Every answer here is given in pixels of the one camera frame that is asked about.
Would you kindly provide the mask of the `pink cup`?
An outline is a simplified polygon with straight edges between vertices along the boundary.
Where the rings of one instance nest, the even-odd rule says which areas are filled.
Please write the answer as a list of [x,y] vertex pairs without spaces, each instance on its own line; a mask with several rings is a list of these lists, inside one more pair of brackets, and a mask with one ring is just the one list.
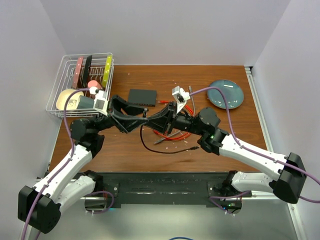
[[96,80],[89,81],[87,87],[89,88],[89,93],[91,95],[95,95],[97,91],[102,89],[102,86]]

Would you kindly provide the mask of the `black plate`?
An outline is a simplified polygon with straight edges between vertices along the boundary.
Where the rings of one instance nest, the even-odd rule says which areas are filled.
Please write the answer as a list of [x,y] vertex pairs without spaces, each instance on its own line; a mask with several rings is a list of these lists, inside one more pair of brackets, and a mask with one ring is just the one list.
[[84,65],[84,70],[83,70],[83,75],[82,75],[82,80],[81,80],[81,87],[86,88],[87,87],[87,82],[88,78],[90,75],[90,69],[91,69],[91,64],[92,64],[92,55],[89,55],[86,60],[85,60],[85,65]]

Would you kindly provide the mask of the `black network switch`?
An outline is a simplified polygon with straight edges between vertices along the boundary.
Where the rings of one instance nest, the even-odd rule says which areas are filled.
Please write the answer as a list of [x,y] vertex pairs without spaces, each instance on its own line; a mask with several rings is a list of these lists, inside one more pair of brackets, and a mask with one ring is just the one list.
[[156,90],[130,89],[129,91],[128,102],[131,104],[145,107],[155,107],[156,100]]

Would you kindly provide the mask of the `yellow-green plate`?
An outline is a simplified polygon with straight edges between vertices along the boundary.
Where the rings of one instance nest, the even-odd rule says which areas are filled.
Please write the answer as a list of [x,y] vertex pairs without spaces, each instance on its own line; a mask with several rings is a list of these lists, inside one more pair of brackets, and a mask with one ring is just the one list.
[[108,84],[109,75],[110,75],[111,66],[112,66],[112,61],[113,61],[113,56],[112,55],[108,55],[107,58],[106,58],[103,77],[102,77],[102,82],[101,82],[101,84],[102,84],[102,86],[104,88],[106,88],[107,84]]

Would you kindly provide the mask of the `cream square bowl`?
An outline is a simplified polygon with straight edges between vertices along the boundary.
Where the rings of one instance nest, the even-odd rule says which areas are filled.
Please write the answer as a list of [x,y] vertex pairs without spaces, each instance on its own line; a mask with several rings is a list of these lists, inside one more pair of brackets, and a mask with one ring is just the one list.
[[[68,97],[75,91],[76,90],[72,89],[72,88],[68,88],[68,89],[63,90],[59,94],[58,99],[56,101],[56,108],[58,110],[63,111],[65,108],[65,103],[67,102]],[[82,91],[76,92],[74,95],[71,96],[71,98],[67,102],[67,107],[66,107],[67,111],[77,109],[79,102],[80,102],[80,96],[84,96],[84,93]]]

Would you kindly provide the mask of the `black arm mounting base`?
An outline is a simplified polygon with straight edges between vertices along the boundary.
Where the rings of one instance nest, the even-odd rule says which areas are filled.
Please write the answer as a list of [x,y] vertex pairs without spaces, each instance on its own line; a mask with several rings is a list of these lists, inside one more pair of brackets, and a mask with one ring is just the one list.
[[240,196],[231,188],[227,172],[101,172],[103,183],[99,191],[84,197],[87,211],[101,211],[124,205],[203,205],[222,206],[233,214],[242,208],[242,201],[252,196]]

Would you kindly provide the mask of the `dark teal cup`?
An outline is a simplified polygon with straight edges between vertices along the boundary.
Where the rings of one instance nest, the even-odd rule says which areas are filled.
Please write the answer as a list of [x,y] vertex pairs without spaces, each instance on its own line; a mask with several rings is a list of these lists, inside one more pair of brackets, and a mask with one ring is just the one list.
[[84,95],[80,95],[77,101],[76,109],[77,110],[93,109],[94,103],[95,103],[94,99],[90,97],[86,97]]

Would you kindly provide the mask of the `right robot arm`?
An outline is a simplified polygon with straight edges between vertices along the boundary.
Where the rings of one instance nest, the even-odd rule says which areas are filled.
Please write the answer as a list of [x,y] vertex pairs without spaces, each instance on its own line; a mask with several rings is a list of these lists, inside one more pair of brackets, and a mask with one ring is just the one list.
[[280,200],[296,204],[306,181],[301,157],[264,150],[244,142],[219,128],[220,119],[211,107],[203,108],[195,116],[176,112],[177,105],[170,102],[160,112],[150,116],[146,126],[162,134],[173,129],[199,135],[197,143],[207,153],[238,160],[259,172],[235,171],[223,183],[223,192],[230,197],[238,192],[260,191],[273,193]]

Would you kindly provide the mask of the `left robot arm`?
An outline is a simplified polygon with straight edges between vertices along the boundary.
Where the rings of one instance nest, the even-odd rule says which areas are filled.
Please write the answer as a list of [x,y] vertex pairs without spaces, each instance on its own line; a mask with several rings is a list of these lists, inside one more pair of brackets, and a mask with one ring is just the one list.
[[103,193],[103,177],[87,171],[75,182],[72,178],[102,149],[105,137],[100,131],[117,127],[129,133],[147,123],[141,114],[146,109],[130,104],[115,95],[110,100],[97,94],[89,100],[98,112],[90,118],[81,118],[67,125],[71,149],[61,162],[33,187],[24,186],[18,193],[18,219],[24,222],[21,239],[25,239],[29,227],[39,233],[49,233],[62,214],[85,196]]

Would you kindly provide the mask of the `teal ceramic plate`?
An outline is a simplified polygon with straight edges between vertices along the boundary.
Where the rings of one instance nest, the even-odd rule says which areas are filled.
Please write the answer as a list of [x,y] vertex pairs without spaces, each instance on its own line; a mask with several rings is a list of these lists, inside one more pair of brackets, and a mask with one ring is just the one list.
[[[210,87],[219,88],[225,96],[228,109],[235,109],[239,107],[244,101],[244,92],[241,87],[235,82],[227,79],[220,79],[212,82]],[[218,108],[225,109],[226,105],[220,92],[216,89],[209,89],[207,91],[209,101]]]

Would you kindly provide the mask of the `pink plate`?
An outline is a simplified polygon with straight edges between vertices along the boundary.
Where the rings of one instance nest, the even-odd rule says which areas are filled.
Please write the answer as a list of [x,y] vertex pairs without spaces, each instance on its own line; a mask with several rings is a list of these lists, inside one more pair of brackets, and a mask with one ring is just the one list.
[[77,59],[77,62],[75,65],[75,70],[74,70],[74,75],[73,75],[73,79],[72,79],[72,85],[71,85],[73,89],[78,88],[78,81],[80,79],[80,73],[81,73],[81,69],[82,69],[83,60],[84,60],[83,56],[80,56]]

